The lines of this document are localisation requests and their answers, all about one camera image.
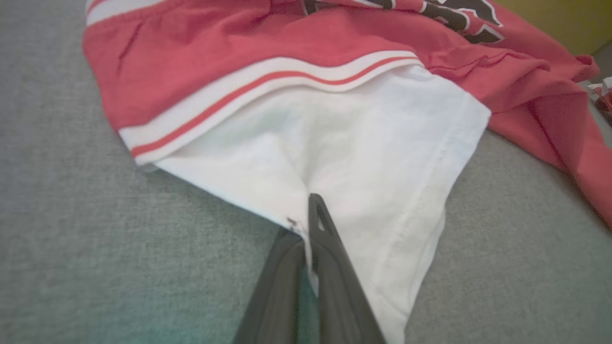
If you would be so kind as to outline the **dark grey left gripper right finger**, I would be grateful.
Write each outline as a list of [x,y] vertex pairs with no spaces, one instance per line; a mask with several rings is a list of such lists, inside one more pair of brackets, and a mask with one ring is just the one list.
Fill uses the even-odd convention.
[[385,339],[319,194],[308,199],[313,267],[319,279],[319,335],[322,344],[384,344]]

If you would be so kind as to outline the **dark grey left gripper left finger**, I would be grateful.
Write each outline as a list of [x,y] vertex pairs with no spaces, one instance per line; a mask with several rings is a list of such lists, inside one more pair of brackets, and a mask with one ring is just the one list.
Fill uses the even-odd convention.
[[234,344],[296,344],[300,276],[305,265],[300,236],[279,229],[259,275]]

